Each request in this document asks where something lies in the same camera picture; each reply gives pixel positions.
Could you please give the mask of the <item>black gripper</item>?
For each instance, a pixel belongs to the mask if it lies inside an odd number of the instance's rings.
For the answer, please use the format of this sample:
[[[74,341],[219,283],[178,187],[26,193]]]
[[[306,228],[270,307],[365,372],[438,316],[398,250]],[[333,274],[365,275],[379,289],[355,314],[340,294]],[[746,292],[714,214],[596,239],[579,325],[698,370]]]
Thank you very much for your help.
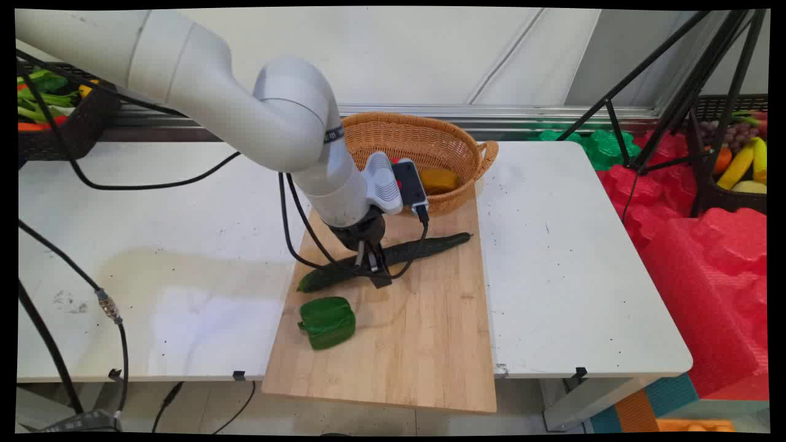
[[[384,249],[381,246],[385,229],[383,212],[366,212],[359,222],[348,227],[329,226],[329,230],[345,248],[357,252],[354,261],[356,271],[365,273],[368,264],[371,283],[377,289],[392,284]]]

